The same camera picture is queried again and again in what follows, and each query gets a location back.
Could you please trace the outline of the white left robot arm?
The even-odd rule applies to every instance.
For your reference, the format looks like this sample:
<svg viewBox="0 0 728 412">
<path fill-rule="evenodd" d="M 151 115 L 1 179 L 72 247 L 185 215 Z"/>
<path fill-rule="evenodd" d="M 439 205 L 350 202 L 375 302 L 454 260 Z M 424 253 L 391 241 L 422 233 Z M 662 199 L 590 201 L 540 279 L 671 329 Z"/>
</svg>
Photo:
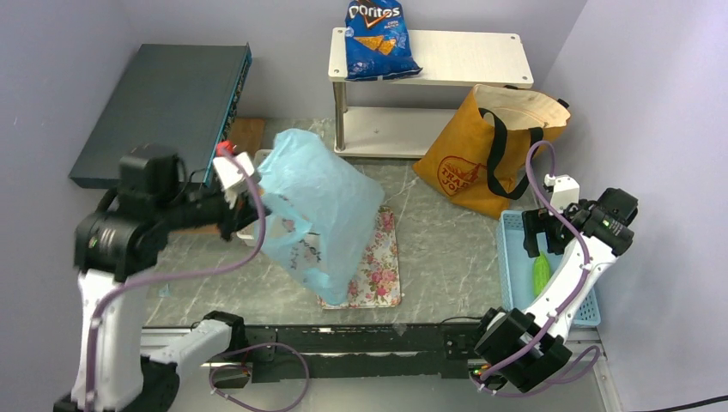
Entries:
<svg viewBox="0 0 728 412">
<path fill-rule="evenodd" d="M 76 380 L 56 411 L 166 411 L 185 377 L 216 356 L 233 361 L 248 343 L 241 316 L 208 313 L 189 332 L 141 351 L 144 301 L 172 232 L 215 226 L 222 239 L 266 211 L 250 155 L 221 142 L 212 186 L 194 187 L 183 159 L 147 144 L 119 162 L 119 181 L 76 228 L 74 264 L 82 297 Z"/>
</svg>

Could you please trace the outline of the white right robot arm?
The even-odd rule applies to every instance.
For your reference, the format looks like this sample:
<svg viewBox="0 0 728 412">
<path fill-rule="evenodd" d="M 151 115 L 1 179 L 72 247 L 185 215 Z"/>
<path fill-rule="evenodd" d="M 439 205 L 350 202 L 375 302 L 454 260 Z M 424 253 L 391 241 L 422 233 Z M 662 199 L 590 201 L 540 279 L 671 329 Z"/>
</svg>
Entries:
<svg viewBox="0 0 728 412">
<path fill-rule="evenodd" d="M 561 261 L 525 309 L 491 308 L 483 316 L 473 350 L 486 365 L 470 375 L 479 391 L 496 395 L 510 384 L 513 396 L 522 397 L 573 381 L 569 331 L 596 280 L 633 244 L 629 225 L 637 214 L 637 198 L 616 188 L 556 215 L 547 208 L 525 212 L 525 220 L 537 221 L 550 244 L 561 248 Z"/>
</svg>

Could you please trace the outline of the light blue cartoon plastic bag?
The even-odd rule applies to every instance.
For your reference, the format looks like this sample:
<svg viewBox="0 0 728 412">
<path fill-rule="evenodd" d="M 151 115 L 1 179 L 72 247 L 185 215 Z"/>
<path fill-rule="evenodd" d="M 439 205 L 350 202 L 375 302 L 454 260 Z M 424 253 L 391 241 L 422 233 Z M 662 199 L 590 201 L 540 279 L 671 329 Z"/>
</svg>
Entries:
<svg viewBox="0 0 728 412">
<path fill-rule="evenodd" d="M 325 303 L 342 304 L 373 237 L 381 184 L 301 129 L 275 136 L 258 173 L 269 210 L 263 254 Z"/>
</svg>

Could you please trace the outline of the brown Trader Joe's tote bag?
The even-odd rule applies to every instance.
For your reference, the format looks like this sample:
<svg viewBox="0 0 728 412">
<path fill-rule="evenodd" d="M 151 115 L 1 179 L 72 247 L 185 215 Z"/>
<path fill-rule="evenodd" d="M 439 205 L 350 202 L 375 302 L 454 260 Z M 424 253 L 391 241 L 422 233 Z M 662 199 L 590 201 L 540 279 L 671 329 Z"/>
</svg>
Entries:
<svg viewBox="0 0 728 412">
<path fill-rule="evenodd" d="M 529 149 L 563 133 L 568 108 L 538 91 L 478 84 L 413 170 L 451 203 L 497 219 L 529 187 L 518 176 Z"/>
</svg>

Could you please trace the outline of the green cucumber toy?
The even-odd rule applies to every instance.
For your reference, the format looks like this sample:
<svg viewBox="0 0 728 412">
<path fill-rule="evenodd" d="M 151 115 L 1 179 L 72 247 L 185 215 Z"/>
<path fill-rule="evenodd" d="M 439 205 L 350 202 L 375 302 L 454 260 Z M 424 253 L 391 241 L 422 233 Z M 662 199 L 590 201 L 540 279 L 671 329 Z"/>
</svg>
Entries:
<svg viewBox="0 0 728 412">
<path fill-rule="evenodd" d="M 541 252 L 532 265 L 532 282 L 534 297 L 537 297 L 545 289 L 551 277 L 551 268 L 547 255 Z"/>
</svg>

